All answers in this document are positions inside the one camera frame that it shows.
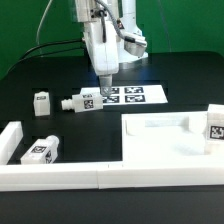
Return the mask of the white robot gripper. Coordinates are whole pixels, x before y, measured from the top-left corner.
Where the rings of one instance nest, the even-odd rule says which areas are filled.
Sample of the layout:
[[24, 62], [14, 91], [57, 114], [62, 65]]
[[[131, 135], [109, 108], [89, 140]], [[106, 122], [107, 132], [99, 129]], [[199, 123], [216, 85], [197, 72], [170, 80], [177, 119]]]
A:
[[102, 95], [110, 95], [112, 89], [110, 74], [118, 72], [119, 62], [115, 29], [110, 21], [105, 22], [105, 28], [106, 42], [103, 42], [101, 21], [85, 23], [84, 39], [95, 73], [100, 76], [100, 92]]

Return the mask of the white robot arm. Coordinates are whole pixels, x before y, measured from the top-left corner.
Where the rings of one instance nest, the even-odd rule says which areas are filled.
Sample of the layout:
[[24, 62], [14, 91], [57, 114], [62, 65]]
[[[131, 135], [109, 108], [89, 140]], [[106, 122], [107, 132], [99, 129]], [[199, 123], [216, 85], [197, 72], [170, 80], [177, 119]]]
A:
[[69, 0], [72, 20], [83, 38], [100, 93], [109, 96], [112, 77], [147, 57], [147, 41], [136, 24], [136, 0]]

